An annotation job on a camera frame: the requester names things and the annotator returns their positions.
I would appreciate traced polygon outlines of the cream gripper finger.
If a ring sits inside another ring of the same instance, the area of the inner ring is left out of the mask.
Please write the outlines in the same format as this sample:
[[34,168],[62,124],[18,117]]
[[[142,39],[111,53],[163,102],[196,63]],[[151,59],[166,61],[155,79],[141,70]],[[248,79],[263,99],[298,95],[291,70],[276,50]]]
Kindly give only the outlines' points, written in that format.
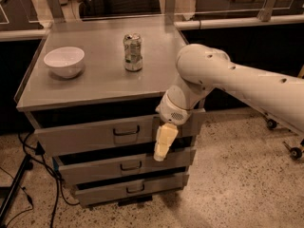
[[162,162],[165,159],[169,148],[177,138],[178,133],[178,128],[171,123],[165,123],[158,128],[154,148],[155,161]]

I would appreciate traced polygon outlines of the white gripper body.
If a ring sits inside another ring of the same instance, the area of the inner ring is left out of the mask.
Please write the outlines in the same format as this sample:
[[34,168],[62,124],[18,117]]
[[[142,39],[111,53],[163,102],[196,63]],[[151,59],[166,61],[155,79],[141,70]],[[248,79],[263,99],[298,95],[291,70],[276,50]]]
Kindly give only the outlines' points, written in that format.
[[190,111],[173,104],[169,99],[168,92],[165,92],[163,95],[160,104],[156,107],[156,111],[159,113],[163,122],[173,125],[185,124],[191,116]]

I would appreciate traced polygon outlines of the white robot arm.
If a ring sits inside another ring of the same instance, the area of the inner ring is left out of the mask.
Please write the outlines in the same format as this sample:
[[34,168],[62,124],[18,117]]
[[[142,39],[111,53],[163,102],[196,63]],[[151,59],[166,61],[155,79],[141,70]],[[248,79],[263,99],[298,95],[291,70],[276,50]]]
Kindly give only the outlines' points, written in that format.
[[176,59],[177,78],[164,93],[156,111],[158,128],[154,160],[165,159],[194,106],[215,88],[304,137],[304,80],[233,63],[226,52],[191,44]]

